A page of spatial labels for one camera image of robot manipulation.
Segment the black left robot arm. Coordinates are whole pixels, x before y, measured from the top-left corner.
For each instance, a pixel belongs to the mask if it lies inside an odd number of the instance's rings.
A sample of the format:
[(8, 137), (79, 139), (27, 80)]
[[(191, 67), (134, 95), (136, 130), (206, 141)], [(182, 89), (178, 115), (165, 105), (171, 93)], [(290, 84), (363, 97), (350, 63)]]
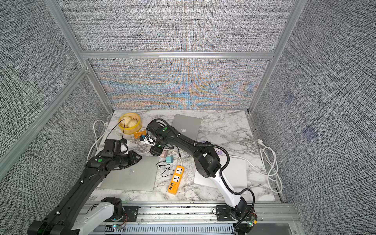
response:
[(106, 140), (105, 146), (86, 166), (62, 201), (43, 220), (33, 221), (27, 229), (29, 235), (88, 235), (96, 226), (111, 220), (124, 219), (122, 200), (106, 197), (85, 216), (78, 215), (95, 188), (111, 171), (122, 170), (137, 164), (142, 156), (127, 147), (126, 139)]

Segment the pink charger plug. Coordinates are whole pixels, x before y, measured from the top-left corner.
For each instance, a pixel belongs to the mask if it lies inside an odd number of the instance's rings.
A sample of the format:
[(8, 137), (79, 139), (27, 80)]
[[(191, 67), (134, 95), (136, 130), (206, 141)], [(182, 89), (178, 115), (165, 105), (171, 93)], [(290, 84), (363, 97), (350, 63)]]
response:
[(167, 156), (167, 151), (166, 150), (163, 150), (161, 155), (160, 155), (162, 158), (165, 158)]

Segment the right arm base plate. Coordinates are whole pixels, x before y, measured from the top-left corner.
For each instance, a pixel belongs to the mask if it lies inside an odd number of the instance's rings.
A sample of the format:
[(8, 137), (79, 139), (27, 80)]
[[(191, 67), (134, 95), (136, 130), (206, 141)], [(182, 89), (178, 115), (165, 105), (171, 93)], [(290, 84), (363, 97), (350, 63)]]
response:
[(217, 221), (236, 221), (236, 219), (230, 214), (231, 208), (227, 205), (217, 205), (214, 213)]

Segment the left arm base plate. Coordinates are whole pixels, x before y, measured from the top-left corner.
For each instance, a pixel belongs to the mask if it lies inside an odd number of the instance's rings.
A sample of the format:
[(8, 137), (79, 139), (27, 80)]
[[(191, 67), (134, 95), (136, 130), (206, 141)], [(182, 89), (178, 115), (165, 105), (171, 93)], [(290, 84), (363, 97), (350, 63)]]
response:
[(123, 216), (118, 222), (136, 222), (139, 214), (139, 206), (123, 206)]

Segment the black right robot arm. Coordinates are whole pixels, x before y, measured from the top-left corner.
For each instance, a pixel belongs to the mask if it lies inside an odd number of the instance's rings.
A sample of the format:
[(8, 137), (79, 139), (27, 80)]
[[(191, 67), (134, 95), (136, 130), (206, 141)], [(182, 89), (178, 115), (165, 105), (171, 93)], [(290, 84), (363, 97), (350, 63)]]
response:
[(146, 133), (154, 139), (150, 149), (153, 155), (159, 156), (167, 146), (175, 146), (191, 155), (197, 172), (210, 179), (222, 194), (233, 219), (241, 223), (255, 212), (253, 191), (244, 188), (236, 192), (225, 177), (224, 170), (230, 163), (230, 155), (224, 148), (210, 142), (192, 140), (161, 118), (152, 120), (147, 125)]

